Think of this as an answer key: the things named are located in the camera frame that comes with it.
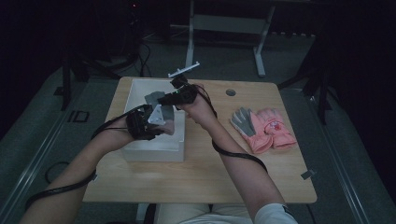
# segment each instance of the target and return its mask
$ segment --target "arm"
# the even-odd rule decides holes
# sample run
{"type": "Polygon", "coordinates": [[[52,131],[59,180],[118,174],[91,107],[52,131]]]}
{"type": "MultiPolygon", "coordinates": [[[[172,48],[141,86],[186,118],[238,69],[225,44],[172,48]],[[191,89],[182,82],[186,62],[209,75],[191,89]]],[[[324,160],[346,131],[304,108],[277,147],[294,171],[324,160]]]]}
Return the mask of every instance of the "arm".
{"type": "MultiPolygon", "coordinates": [[[[219,147],[229,152],[246,153],[219,123],[202,96],[198,95],[193,104],[180,105],[179,108],[207,130],[219,147]]],[[[257,162],[220,156],[252,219],[260,208],[269,203],[285,204],[273,180],[257,162]]]]}
{"type": "MultiPolygon", "coordinates": [[[[115,128],[125,126],[125,119],[111,125],[115,128]]],[[[99,133],[47,189],[75,184],[85,179],[108,152],[117,150],[133,140],[126,131],[105,130],[99,133]]],[[[23,215],[20,223],[73,223],[81,207],[86,188],[87,186],[84,186],[36,201],[23,215]]]]}

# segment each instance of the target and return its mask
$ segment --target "white box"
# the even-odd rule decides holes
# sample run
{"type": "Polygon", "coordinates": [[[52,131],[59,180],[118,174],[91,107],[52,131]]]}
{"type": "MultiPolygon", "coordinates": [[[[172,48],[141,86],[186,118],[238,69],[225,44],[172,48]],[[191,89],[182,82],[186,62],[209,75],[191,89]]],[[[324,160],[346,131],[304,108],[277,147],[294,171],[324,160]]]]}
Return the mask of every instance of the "white box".
{"type": "MultiPolygon", "coordinates": [[[[175,91],[170,80],[133,79],[131,91],[125,106],[127,112],[146,104],[145,96],[154,91],[165,93],[175,91]]],[[[127,161],[184,161],[185,112],[175,111],[175,133],[161,134],[154,139],[134,141],[121,149],[127,161]]]]}

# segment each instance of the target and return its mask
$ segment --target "sleeve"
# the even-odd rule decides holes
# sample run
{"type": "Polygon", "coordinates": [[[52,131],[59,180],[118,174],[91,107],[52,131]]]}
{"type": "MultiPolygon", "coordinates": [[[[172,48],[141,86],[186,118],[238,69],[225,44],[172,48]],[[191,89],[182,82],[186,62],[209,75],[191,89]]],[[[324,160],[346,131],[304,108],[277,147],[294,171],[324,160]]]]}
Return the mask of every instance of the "sleeve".
{"type": "Polygon", "coordinates": [[[254,219],[257,224],[296,224],[297,221],[288,207],[280,203],[270,203],[257,212],[254,219]]]}

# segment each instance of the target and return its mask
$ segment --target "small round object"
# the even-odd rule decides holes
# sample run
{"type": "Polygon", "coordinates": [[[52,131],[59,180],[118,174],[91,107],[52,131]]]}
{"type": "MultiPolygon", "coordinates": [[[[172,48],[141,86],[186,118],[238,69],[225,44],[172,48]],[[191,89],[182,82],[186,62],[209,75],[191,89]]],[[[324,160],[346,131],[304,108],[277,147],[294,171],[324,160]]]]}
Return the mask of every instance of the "small round object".
{"type": "Polygon", "coordinates": [[[235,95],[236,95],[235,90],[232,90],[232,89],[228,89],[225,93],[226,93],[228,96],[235,96],[235,95]]]}

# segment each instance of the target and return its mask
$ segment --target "pink glove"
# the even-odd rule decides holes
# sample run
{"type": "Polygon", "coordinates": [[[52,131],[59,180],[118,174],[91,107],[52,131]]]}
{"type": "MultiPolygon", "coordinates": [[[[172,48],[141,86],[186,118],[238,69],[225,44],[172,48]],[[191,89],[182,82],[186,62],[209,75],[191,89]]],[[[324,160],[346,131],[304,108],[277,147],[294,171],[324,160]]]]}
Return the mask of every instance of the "pink glove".
{"type": "Polygon", "coordinates": [[[233,113],[231,124],[241,133],[255,154],[268,150],[273,143],[272,136],[264,132],[264,126],[250,109],[241,107],[233,113]]]}
{"type": "Polygon", "coordinates": [[[257,117],[263,124],[265,132],[273,136],[274,148],[288,148],[294,146],[297,143],[295,138],[291,136],[289,130],[285,127],[282,116],[278,110],[266,108],[260,110],[257,113],[257,117]]]}

